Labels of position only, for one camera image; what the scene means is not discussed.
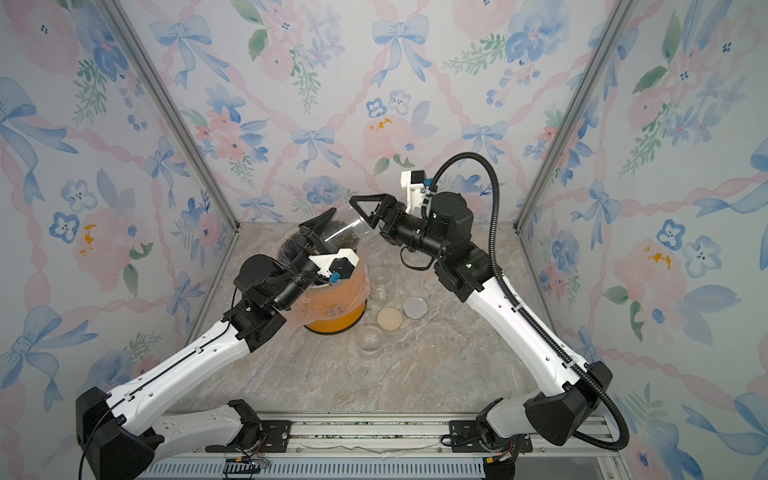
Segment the glass jar with tea leaves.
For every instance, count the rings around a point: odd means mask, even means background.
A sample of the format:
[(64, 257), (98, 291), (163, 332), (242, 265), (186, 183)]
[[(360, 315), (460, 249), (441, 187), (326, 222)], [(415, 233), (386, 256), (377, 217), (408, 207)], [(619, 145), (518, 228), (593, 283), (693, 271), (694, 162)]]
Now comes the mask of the glass jar with tea leaves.
[(369, 276), (370, 298), (377, 302), (389, 301), (393, 296), (394, 277), (386, 267), (374, 267)]

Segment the grey metal jar lid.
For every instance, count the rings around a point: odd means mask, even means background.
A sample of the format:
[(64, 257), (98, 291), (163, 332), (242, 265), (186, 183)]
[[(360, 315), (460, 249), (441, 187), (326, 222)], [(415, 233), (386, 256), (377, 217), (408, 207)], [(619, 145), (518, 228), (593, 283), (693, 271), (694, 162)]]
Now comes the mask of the grey metal jar lid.
[(429, 307), (423, 298), (411, 296), (403, 301), (402, 311), (406, 317), (419, 320), (427, 315)]

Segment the beige jar lid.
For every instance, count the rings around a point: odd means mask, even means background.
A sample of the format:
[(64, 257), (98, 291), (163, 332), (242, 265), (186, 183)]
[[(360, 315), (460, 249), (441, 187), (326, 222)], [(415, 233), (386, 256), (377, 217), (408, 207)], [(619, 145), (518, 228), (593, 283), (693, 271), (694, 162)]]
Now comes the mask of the beige jar lid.
[(384, 331), (396, 331), (402, 327), (403, 322), (402, 313), (394, 307), (385, 307), (377, 315), (377, 325)]

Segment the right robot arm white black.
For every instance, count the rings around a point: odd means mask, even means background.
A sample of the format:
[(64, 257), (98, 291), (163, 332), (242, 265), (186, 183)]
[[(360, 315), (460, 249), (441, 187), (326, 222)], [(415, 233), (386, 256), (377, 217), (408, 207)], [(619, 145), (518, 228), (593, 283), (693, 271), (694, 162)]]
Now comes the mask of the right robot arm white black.
[(480, 437), (489, 450), (528, 433), (557, 446), (571, 438), (610, 451), (627, 445), (624, 424), (613, 441), (581, 432), (600, 405), (614, 417), (620, 415), (606, 394), (610, 369), (570, 350), (527, 307), (492, 252), (473, 243), (474, 215), (461, 195), (437, 194), (425, 217), (407, 213), (405, 204), (389, 194), (354, 196), (350, 204), (388, 243), (429, 256), (440, 283), (486, 320), (533, 376), (539, 388), (535, 396), (497, 399), (477, 415)]

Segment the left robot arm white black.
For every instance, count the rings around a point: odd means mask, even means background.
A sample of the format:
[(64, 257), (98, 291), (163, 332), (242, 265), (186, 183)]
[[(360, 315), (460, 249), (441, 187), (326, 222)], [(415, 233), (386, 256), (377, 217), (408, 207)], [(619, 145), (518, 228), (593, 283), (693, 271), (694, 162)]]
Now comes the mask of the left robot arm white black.
[(197, 340), (156, 367), (110, 391), (92, 387), (76, 400), (79, 468), (97, 479), (135, 479), (152, 463), (196, 448), (247, 451), (266, 439), (256, 411), (244, 400), (168, 419), (181, 397), (234, 361), (266, 344), (285, 325), (285, 312), (320, 279), (312, 256), (327, 254), (330, 208), (300, 224), (297, 255), (286, 265), (258, 254), (234, 280), (235, 304)]

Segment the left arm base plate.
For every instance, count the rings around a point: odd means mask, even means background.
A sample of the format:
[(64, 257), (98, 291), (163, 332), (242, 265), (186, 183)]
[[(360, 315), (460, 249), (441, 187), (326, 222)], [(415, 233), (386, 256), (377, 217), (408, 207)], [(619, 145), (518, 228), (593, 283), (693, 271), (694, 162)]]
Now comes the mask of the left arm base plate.
[(266, 420), (258, 426), (244, 425), (241, 432), (225, 445), (209, 445), (206, 453), (286, 453), (293, 423), (289, 420)]

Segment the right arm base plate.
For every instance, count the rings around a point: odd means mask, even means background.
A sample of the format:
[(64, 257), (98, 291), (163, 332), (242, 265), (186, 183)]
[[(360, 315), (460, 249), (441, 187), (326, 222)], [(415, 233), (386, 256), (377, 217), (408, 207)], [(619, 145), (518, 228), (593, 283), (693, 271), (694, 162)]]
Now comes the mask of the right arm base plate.
[(489, 427), (475, 420), (451, 420), (448, 433), (440, 443), (453, 453), (481, 453), (490, 456), (531, 453), (533, 445), (528, 434), (517, 434), (509, 438), (498, 437)]

